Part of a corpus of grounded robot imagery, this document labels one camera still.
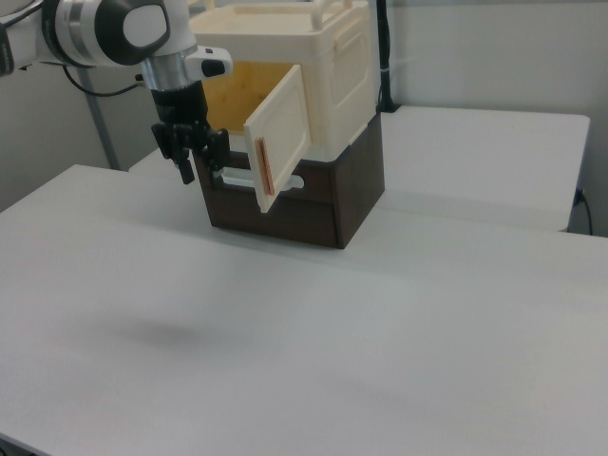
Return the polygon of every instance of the white plastic cabinet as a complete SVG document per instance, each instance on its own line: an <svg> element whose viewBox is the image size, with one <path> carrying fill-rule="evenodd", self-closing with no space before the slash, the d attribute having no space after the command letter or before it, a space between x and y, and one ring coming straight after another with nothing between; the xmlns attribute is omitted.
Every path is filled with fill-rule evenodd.
<svg viewBox="0 0 608 456"><path fill-rule="evenodd" d="M234 73L205 81L209 122L247 152L262 212L301 159L333 162L375 114L367 2L230 5L191 21Z"/></svg>

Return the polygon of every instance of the dark brown wooden box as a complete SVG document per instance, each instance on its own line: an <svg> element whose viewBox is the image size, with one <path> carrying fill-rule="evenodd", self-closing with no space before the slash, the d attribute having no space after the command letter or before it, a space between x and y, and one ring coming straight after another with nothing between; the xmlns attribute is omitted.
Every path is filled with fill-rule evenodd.
<svg viewBox="0 0 608 456"><path fill-rule="evenodd" d="M246 154L232 158L232 167L249 169ZM267 214L253 188L221 178L212 186L202 159L195 156L195 164L213 226L344 249L384 192L380 115L336 161L301 161L293 174L304 188L281 192Z"/></svg>

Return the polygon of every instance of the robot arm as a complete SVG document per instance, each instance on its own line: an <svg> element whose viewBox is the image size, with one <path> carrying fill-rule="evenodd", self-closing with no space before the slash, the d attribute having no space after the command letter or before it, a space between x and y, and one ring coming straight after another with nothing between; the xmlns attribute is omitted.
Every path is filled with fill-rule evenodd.
<svg viewBox="0 0 608 456"><path fill-rule="evenodd" d="M189 151L210 172L229 160L228 133L213 130L201 80L232 72L230 54L198 47L187 0L34 0L0 17L0 76L42 62L73 67L142 65L161 121L152 127L184 183Z"/></svg>

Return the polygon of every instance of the cabinet door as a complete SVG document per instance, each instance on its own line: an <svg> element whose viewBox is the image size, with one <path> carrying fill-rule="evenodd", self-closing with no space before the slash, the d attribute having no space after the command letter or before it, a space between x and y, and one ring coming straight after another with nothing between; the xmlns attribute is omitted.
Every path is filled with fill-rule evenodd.
<svg viewBox="0 0 608 456"><path fill-rule="evenodd" d="M249 117L244 130L257 203L265 213L311 145L300 65L290 69Z"/></svg>

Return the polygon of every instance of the white table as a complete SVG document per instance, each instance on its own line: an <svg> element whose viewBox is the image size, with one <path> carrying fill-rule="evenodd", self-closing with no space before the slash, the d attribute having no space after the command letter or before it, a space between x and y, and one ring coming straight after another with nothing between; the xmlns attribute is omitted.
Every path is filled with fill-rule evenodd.
<svg viewBox="0 0 608 456"><path fill-rule="evenodd" d="M588 118L404 106L382 124L387 190L379 207L567 228ZM181 178L158 150L129 171Z"/></svg>
<svg viewBox="0 0 608 456"><path fill-rule="evenodd" d="M608 239L374 209L335 251L73 167L0 214L0 433L52 456L603 455Z"/></svg>

